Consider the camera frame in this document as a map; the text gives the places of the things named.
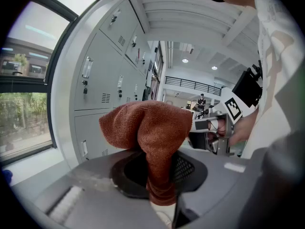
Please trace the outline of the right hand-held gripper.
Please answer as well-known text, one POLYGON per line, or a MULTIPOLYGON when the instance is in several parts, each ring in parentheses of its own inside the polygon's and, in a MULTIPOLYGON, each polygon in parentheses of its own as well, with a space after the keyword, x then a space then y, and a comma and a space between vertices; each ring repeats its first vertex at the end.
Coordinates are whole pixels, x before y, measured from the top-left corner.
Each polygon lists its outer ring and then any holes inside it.
POLYGON ((206 120, 193 120, 191 130, 188 134, 189 144, 193 149, 208 149, 219 156, 233 156, 229 146, 229 139, 234 133, 234 125, 243 116, 241 108, 234 98, 220 102, 214 108, 209 109, 206 120), (226 134, 209 140, 208 121, 224 119, 226 122, 226 134))

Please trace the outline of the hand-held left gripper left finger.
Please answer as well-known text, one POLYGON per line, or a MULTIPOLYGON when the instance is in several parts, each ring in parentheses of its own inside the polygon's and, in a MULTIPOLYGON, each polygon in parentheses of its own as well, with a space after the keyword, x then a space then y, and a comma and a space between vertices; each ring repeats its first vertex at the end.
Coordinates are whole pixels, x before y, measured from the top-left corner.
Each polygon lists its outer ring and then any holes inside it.
POLYGON ((85 161, 40 193, 33 216, 44 229, 164 229, 146 199, 128 198, 111 179, 121 151, 85 161))

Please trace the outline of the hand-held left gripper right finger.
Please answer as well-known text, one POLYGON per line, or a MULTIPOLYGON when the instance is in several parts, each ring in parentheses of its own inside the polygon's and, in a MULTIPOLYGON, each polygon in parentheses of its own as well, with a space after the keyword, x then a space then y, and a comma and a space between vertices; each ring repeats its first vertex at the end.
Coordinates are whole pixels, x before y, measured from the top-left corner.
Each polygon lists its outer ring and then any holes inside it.
POLYGON ((197 161, 193 181, 204 179, 195 191, 179 195, 174 228, 241 228, 243 211, 260 177, 262 152, 250 159, 182 151, 197 161))

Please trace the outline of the person's right hand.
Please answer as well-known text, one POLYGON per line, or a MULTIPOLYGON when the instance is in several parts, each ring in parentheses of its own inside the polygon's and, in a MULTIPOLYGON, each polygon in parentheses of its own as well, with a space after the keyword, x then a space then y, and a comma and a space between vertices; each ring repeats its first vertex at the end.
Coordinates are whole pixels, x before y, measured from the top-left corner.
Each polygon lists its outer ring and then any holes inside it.
POLYGON ((226 134, 226 122, 224 119, 215 119, 212 121, 208 121, 208 129, 208 140, 216 138, 216 134, 224 136, 226 134))

